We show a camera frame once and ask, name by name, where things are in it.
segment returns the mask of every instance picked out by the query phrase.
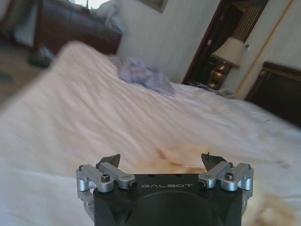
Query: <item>purple cloth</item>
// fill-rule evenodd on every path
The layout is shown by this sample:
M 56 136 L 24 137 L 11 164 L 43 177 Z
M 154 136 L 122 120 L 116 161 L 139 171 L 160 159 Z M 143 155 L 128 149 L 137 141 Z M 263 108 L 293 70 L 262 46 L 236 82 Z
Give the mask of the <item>purple cloth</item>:
M 124 63 L 115 56 L 111 56 L 110 60 L 118 68 L 118 76 L 123 81 L 138 83 L 159 93 L 174 96 L 175 90 L 168 77 L 157 67 L 131 58 L 127 58 Z

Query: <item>white wall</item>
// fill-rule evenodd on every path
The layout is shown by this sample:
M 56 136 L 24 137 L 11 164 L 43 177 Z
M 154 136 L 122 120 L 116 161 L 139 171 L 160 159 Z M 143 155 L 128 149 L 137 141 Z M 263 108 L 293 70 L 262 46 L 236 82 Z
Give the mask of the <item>white wall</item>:
M 29 16 L 27 17 L 24 24 L 17 27 L 15 30 L 16 41 L 33 47 L 35 28 L 37 23 L 38 5 L 31 8 Z
M 4 18 L 10 0 L 0 0 L 0 21 Z
M 228 88 L 232 92 L 237 92 L 244 77 L 248 73 L 253 62 L 256 60 L 259 52 L 289 2 L 289 0 L 269 0 L 265 10 L 246 41 L 251 46 L 244 54 L 242 66 L 239 69 L 231 70 L 223 85 L 224 88 Z M 264 61 L 272 61 L 274 63 L 285 64 L 292 67 L 300 67 L 299 59 L 301 58 L 301 43 L 297 40 L 301 40 L 301 1 L 298 0 L 297 2 L 298 3 L 289 13 L 289 16 L 285 19 L 285 22 L 271 41 L 271 44 L 264 53 L 263 58 L 261 58 L 259 63 L 256 65 L 250 79 L 248 79 L 246 84 L 242 87 L 241 92 L 238 94 L 238 98 L 243 99 L 246 97 L 256 81 Z
M 118 55 L 134 57 L 182 82 L 219 0 L 169 0 L 163 14 L 137 0 L 123 1 L 129 30 Z
M 301 70 L 301 1 L 295 1 L 291 11 L 284 18 L 280 29 L 264 51 L 254 72 L 248 77 L 238 93 L 245 98 L 256 81 L 264 61 L 286 65 Z

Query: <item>screw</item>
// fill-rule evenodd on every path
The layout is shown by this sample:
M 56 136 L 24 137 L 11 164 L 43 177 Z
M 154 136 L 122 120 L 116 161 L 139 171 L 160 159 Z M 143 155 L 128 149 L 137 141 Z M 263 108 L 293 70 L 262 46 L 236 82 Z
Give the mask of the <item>screw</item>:
M 135 181 L 135 180 L 131 180 L 129 183 L 128 183 L 128 189 L 130 190 L 134 190 L 138 187 L 138 183 Z
M 110 179 L 111 179 L 111 177 L 109 174 L 102 174 L 102 176 L 101 176 L 102 182 L 108 182 L 108 181 L 110 181 Z
M 207 182 L 204 180 L 199 180 L 197 183 L 198 187 L 200 190 L 205 190 L 207 189 Z
M 225 173 L 225 179 L 226 180 L 234 180 L 234 174 L 233 173 Z

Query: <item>floor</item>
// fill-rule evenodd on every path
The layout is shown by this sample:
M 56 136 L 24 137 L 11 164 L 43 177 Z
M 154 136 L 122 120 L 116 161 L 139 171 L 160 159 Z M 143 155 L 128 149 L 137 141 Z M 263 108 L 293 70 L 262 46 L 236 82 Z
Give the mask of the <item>floor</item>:
M 41 72 L 41 69 L 27 64 L 29 55 L 28 50 L 0 40 L 0 106 Z

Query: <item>table lamp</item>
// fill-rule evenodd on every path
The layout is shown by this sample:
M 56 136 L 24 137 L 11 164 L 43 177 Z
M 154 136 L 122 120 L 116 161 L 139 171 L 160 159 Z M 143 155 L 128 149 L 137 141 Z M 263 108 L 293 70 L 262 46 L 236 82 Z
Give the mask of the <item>table lamp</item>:
M 211 55 L 217 58 L 219 63 L 211 72 L 208 82 L 209 87 L 220 89 L 231 68 L 240 67 L 245 47 L 244 42 L 229 37 L 226 42 Z

